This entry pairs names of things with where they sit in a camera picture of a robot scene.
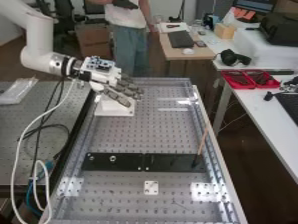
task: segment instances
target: perforated table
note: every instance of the perforated table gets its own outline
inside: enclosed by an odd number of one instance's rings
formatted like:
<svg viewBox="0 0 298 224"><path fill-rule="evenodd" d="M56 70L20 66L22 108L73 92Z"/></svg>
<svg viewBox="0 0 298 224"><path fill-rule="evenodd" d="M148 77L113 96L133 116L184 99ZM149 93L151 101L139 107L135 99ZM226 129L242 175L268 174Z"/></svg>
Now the perforated table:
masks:
<svg viewBox="0 0 298 224"><path fill-rule="evenodd" d="M189 79L140 78L136 83L145 95L135 117L95 117L96 105L89 110L53 191L51 223L248 223L212 130L205 172L83 171L89 153L197 152L208 116ZM144 194L145 181L159 182L159 195Z"/></svg>
<svg viewBox="0 0 298 224"><path fill-rule="evenodd" d="M0 83L0 90L8 89L11 85L12 83L10 82ZM31 121L44 112L55 85L56 82L39 82L20 104L0 106L0 187L3 193L10 192L18 138ZM64 94L68 88L69 82L65 82ZM89 87L83 89L73 88L65 104L53 113L47 124L64 124L72 130L89 91ZM65 141L67 134L63 130L51 128L43 130L39 158L43 160L52 159L53 155L61 150ZM36 137L32 136L30 140L24 141L24 147L20 151L15 182L18 189L28 184L35 143Z"/></svg>

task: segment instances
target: red box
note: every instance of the red box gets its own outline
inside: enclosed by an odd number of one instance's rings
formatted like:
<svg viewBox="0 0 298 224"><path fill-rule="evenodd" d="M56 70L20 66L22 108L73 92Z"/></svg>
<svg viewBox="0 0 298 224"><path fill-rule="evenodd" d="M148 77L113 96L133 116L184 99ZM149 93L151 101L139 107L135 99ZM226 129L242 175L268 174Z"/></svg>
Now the red box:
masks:
<svg viewBox="0 0 298 224"><path fill-rule="evenodd" d="M273 78L273 76L262 70L245 70L245 75L254 81L256 87L260 89L280 88L281 83Z"/></svg>
<svg viewBox="0 0 298 224"><path fill-rule="evenodd" d="M222 77L234 89L254 89L256 83L244 71L226 70L221 72Z"/></svg>

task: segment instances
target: chair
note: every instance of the chair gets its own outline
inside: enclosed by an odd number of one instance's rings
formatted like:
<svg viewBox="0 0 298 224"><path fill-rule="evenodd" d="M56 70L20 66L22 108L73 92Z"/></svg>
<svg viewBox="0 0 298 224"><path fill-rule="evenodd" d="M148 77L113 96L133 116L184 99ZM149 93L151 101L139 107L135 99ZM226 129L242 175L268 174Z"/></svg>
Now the chair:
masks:
<svg viewBox="0 0 298 224"><path fill-rule="evenodd" d="M85 21L87 16L73 14L75 8L71 0L55 0L55 9L65 32L75 31L76 23Z"/></svg>
<svg viewBox="0 0 298 224"><path fill-rule="evenodd" d="M67 43L71 45L79 45L76 35L69 33L69 31L75 31L76 24L76 21L73 20L73 6L68 0L55 1L55 3L57 3L55 6L57 11L52 12L46 0L36 0L42 13L57 20L53 28L53 47L56 52L65 53L64 48Z"/></svg>
<svg viewBox="0 0 298 224"><path fill-rule="evenodd" d="M105 14L105 7L100 4L93 4L88 0L84 0L84 11L87 16L88 15L104 15ZM105 24L108 25L108 22L104 18L96 18L91 19L87 17L85 24Z"/></svg>

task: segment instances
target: white desk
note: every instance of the white desk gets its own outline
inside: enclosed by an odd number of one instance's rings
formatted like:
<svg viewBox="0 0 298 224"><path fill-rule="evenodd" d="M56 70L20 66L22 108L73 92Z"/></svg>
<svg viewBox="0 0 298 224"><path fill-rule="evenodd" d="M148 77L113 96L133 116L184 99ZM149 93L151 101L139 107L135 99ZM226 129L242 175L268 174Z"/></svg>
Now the white desk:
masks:
<svg viewBox="0 0 298 224"><path fill-rule="evenodd" d="M205 36L200 36L200 39L206 43L208 47L212 49L212 51L216 54L220 54L224 50L232 49L236 53L242 53L240 52L240 50L237 49L237 47L234 46L233 40L224 40L220 37L217 37L217 35L212 32L212 31L206 31L206 35ZM277 67L274 64L266 67L261 67L261 66L256 66L254 63L252 62L252 64L249 66L244 65L244 64L238 64L236 66L226 66L222 61L221 61L221 56L218 55L216 60L213 60L213 65L217 69L217 71L222 71L222 70L232 70L232 69L262 69L262 70L285 70L280 67Z"/></svg>
<svg viewBox="0 0 298 224"><path fill-rule="evenodd" d="M288 81L294 76L274 76L274 78L278 81ZM218 134L230 95L234 93L272 149L298 183L298 126L277 98L274 97L269 102L264 100L268 91L281 92L278 89L234 90L225 82L213 129Z"/></svg>

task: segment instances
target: wall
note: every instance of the wall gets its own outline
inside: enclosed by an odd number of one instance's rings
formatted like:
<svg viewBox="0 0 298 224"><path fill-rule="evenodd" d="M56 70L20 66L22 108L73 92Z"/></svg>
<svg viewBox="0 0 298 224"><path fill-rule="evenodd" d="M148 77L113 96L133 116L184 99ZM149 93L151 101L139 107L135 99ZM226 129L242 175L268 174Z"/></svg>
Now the wall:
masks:
<svg viewBox="0 0 298 224"><path fill-rule="evenodd" d="M72 0L75 12L84 14L83 3L84 0ZM177 17L183 0L149 0L152 7L152 15L164 15L168 19L169 16ZM192 23L196 15L196 0L187 0L185 4L185 21Z"/></svg>
<svg viewBox="0 0 298 224"><path fill-rule="evenodd" d="M0 16L0 46L22 35L22 29L3 16Z"/></svg>

